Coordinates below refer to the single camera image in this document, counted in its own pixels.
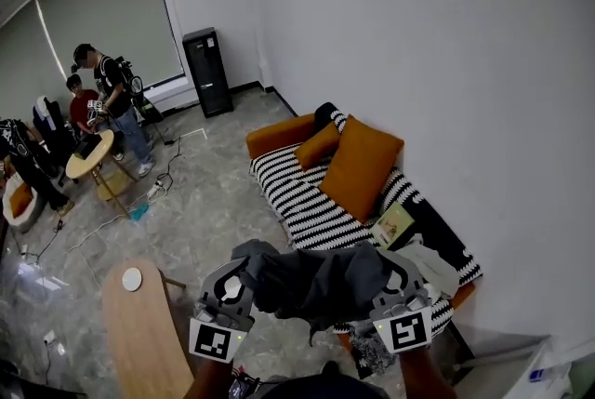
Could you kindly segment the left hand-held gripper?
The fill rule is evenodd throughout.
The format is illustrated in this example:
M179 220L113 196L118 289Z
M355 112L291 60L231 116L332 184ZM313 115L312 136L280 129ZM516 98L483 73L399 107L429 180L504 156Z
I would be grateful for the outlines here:
M203 282L190 321L189 353L230 363L255 323L253 291L240 281L248 258L233 259Z

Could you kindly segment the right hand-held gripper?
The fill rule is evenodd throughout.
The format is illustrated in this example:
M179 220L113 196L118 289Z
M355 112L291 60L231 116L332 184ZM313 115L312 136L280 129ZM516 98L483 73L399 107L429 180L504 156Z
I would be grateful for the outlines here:
M413 261L378 250L390 277L372 300L371 321L389 353L402 353L431 343L431 301Z

